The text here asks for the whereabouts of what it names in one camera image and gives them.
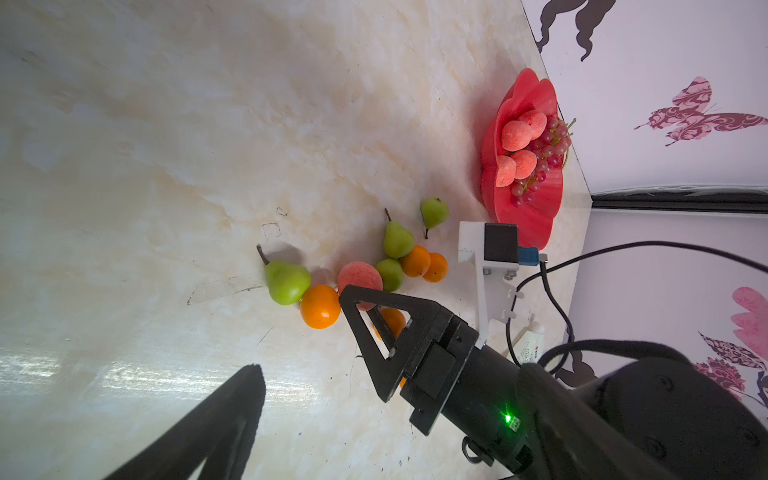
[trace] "white bracket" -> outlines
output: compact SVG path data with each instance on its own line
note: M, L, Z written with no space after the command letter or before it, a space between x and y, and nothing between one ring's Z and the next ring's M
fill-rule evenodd
M512 282L517 276L520 265L485 259L484 222L459 222L458 261L475 265L477 280L475 318L480 334L475 346L481 349L488 340L488 321L495 319L506 323L509 318L509 309L516 294Z

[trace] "red flower-shaped bowl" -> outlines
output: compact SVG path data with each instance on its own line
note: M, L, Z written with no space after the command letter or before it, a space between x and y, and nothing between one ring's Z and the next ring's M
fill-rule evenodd
M541 250L549 242L552 221L558 214L563 200L562 169L553 168L548 172L547 180L541 182L541 188L534 195L533 201L520 207L512 205L509 187L496 187L496 157L506 152L501 143L502 128L507 122L516 120L530 110L539 110L548 117L557 116L558 98L549 80L539 81L534 71L526 68L520 72L515 84L507 92L496 118L485 132L480 189L483 203L491 218L499 223L516 224L520 246Z

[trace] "purple butterfly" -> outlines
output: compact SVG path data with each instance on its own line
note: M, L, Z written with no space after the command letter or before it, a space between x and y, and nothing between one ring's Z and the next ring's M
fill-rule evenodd
M667 136L674 140L671 144L664 145L669 147L679 140L700 140L712 130L733 131L755 125L768 125L768 118L759 115L707 114L707 105L711 98L710 82L706 78L696 77L688 88L675 95L672 99L673 107L656 110L650 114L647 123L634 129L650 125L657 130L678 124L674 130L667 133Z

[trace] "black wall decal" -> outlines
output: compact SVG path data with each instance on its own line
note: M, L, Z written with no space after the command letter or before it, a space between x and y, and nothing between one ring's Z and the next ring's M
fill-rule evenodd
M541 40L536 42L539 51L549 43L549 28L554 23L554 19L561 13L574 11L584 3L587 3L587 6L576 14L576 28L578 28L576 43L587 51L581 57L581 61L589 56L592 52L592 32L603 21L605 14L611 10L616 0L550 0L541 10Z
M559 369L554 374L556 379L562 380L567 386L576 388L597 378L592 367L582 361L583 357L580 350L571 352L571 357L573 358L573 366L571 368L574 371Z

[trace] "blue connector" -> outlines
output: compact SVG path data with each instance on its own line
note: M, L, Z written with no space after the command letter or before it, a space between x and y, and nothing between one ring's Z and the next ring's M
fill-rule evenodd
M521 265L538 266L538 248L518 247L518 263Z

